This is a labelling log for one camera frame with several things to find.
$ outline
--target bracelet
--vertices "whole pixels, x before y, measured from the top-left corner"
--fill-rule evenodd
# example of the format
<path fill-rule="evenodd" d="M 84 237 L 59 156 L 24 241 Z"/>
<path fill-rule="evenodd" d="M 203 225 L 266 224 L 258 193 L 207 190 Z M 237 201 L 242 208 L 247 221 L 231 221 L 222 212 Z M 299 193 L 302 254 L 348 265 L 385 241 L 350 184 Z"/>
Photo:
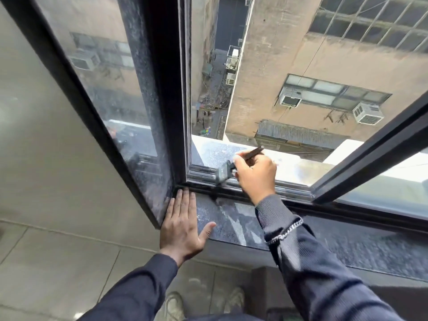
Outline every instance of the bracelet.
<path fill-rule="evenodd" d="M 295 221 L 292 225 L 286 228 L 284 232 L 281 232 L 281 234 L 277 235 L 276 237 L 273 237 L 270 241 L 266 242 L 266 244 L 270 246 L 275 242 L 284 240 L 291 233 L 291 231 L 293 231 L 298 226 L 301 226 L 303 224 L 303 219 L 300 216 L 297 217 L 299 218 L 297 221 Z"/>

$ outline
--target sleeve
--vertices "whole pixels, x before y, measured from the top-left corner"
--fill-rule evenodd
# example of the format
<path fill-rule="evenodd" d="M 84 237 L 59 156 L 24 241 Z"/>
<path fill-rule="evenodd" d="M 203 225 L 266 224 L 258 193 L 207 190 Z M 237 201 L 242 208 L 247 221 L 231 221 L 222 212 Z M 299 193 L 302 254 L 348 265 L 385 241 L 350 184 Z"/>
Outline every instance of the sleeve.
<path fill-rule="evenodd" d="M 256 207 L 268 242 L 299 219 L 270 195 Z M 397 313 L 353 275 L 303 224 L 269 247 L 287 290 L 304 320 L 402 321 Z"/>
<path fill-rule="evenodd" d="M 108 291 L 80 321 L 152 321 L 177 274 L 171 257 L 155 254 L 144 267 L 131 271 Z"/>

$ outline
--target sneaker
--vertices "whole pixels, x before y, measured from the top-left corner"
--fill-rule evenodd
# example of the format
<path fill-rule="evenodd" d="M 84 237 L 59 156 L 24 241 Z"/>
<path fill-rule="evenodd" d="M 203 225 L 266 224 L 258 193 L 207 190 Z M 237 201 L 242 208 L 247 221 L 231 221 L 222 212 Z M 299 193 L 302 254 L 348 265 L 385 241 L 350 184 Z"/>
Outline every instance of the sneaker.
<path fill-rule="evenodd" d="M 224 313 L 243 313 L 245 294 L 241 287 L 236 287 L 227 298 Z"/>
<path fill-rule="evenodd" d="M 165 320 L 183 321 L 185 311 L 183 308 L 183 299 L 177 292 L 169 293 L 165 299 Z"/>

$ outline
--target window air conditioner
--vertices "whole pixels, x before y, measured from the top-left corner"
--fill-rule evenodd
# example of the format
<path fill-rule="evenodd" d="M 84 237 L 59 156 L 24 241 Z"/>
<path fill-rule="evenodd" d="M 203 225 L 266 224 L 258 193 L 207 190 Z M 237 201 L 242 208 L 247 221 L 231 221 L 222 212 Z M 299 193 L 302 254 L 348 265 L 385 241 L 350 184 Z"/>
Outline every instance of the window air conditioner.
<path fill-rule="evenodd" d="M 302 94 L 294 88 L 283 87 L 279 96 L 279 101 L 282 106 L 294 108 L 302 101 Z"/>
<path fill-rule="evenodd" d="M 357 123 L 364 123 L 366 125 L 376 125 L 385 117 L 378 105 L 366 102 L 360 102 L 352 110 L 352 113 Z"/>
<path fill-rule="evenodd" d="M 226 77 L 226 84 L 228 86 L 234 86 L 235 85 L 235 79 L 236 79 L 236 74 L 228 73 L 227 77 Z"/>
<path fill-rule="evenodd" d="M 81 49 L 69 56 L 69 59 L 75 68 L 81 70 L 93 71 L 100 64 L 100 58 L 96 52 Z"/>

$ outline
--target hand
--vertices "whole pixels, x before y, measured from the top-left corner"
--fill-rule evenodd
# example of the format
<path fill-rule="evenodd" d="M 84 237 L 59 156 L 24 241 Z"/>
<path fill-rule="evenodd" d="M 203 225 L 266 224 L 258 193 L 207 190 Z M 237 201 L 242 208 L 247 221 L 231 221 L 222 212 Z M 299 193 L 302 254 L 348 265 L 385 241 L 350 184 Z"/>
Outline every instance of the hand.
<path fill-rule="evenodd" d="M 267 156 L 258 154 L 247 162 L 243 151 L 233 157 L 236 178 L 255 206 L 271 194 L 275 194 L 276 164 Z"/>
<path fill-rule="evenodd" d="M 160 230 L 160 253 L 170 256 L 180 266 L 196 256 L 205 246 L 215 222 L 205 225 L 198 236 L 196 195 L 179 189 L 176 198 L 169 201 L 167 214 Z"/>

